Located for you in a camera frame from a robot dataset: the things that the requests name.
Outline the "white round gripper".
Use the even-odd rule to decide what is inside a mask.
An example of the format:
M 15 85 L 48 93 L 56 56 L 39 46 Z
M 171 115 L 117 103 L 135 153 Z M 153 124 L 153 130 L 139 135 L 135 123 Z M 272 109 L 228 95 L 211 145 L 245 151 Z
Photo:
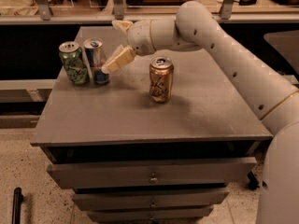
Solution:
M 137 21 L 134 24 L 131 21 L 114 20 L 112 26 L 124 34 L 127 33 L 129 46 L 119 45 L 116 48 L 102 66 L 101 70 L 103 73 L 110 74 L 121 69 L 131 63 L 135 59 L 136 54 L 146 56 L 155 52 L 151 41 L 150 20 Z

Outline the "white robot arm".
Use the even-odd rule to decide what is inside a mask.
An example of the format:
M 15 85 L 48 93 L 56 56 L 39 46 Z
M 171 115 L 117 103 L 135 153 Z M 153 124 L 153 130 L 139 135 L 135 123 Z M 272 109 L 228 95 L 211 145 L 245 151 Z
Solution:
M 126 34 L 127 46 L 107 60 L 106 74 L 161 49 L 209 53 L 274 135 L 264 160 L 256 224 L 299 224 L 298 89 L 226 34 L 199 2 L 184 3 L 170 19 L 112 24 Z

